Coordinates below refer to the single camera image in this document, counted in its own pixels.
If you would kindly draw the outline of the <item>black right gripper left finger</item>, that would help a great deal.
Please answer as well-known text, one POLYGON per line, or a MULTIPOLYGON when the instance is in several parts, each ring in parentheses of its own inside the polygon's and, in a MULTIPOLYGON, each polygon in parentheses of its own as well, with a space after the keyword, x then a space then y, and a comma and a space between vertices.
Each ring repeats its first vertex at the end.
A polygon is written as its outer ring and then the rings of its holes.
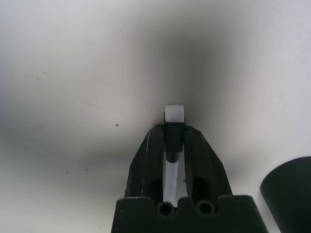
POLYGON ((148 197, 163 201, 163 125, 157 124, 146 134, 129 167, 126 197, 148 197))

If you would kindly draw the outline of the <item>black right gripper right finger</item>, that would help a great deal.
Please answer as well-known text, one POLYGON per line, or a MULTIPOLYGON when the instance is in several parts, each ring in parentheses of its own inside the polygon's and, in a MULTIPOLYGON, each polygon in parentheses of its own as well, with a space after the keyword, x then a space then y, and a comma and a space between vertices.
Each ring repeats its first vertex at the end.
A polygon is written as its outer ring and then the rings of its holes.
POLYGON ((193 201, 217 201, 232 195, 223 163, 203 134, 190 126, 184 136, 185 175, 188 197, 193 201))

